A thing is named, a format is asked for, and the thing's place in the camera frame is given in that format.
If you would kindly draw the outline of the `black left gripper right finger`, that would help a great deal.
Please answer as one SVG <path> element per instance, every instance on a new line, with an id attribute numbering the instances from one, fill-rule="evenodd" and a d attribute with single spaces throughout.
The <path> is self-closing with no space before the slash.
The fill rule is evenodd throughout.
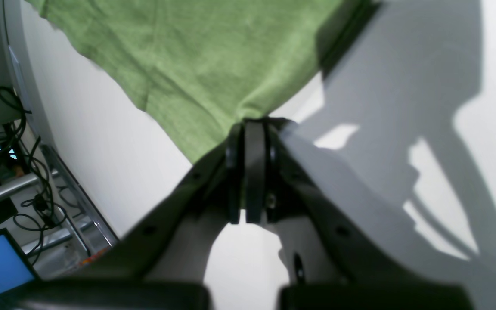
<path id="1" fill-rule="evenodd" d="M 281 142 L 287 123 L 245 120 L 245 208 L 277 232 L 292 285 L 455 286 L 402 266 L 334 205 Z"/>

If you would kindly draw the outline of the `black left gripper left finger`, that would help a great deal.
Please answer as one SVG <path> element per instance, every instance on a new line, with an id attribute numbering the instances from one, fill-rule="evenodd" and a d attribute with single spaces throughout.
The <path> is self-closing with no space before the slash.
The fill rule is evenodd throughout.
<path id="1" fill-rule="evenodd" d="M 212 245 L 240 218 L 244 125 L 198 160 L 116 246 L 79 270 L 89 280 L 203 280 Z"/>

